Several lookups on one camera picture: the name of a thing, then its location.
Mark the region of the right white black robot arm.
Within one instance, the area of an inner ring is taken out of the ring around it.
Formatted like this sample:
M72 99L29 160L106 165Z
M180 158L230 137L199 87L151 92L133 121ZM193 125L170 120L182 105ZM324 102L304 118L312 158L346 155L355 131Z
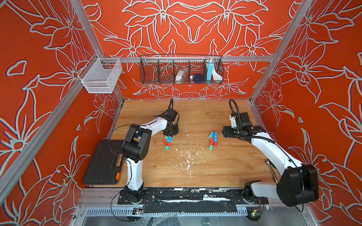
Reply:
M232 111L229 116L231 125L223 127L223 137L252 144L267 157L281 176L280 180L274 183L260 180L247 182L242 198L248 203L254 203L258 198L278 199L288 207L318 200L317 168L294 158L272 140L263 127L253 125L248 113L241 113L235 100L229 100L229 107Z

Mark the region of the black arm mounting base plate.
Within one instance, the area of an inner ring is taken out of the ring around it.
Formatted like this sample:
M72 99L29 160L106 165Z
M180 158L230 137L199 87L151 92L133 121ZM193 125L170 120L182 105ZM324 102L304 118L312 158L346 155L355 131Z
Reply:
M243 189L231 188L144 188L139 201L125 191L118 195L119 205L140 205L146 214L236 214L246 216L267 207L267 198L246 201Z

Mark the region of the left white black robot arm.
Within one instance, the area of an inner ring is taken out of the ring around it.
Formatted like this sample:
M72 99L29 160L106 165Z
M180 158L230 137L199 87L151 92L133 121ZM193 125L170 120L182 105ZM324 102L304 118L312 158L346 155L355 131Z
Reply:
M166 147L169 147L171 139L179 133L180 115L173 106L174 100L171 99L168 108L154 116L154 120L141 125L131 124L123 140L121 150L123 158L127 161L128 178L121 196L133 203L139 203L143 199L143 160L149 152L151 138L163 132L166 136Z

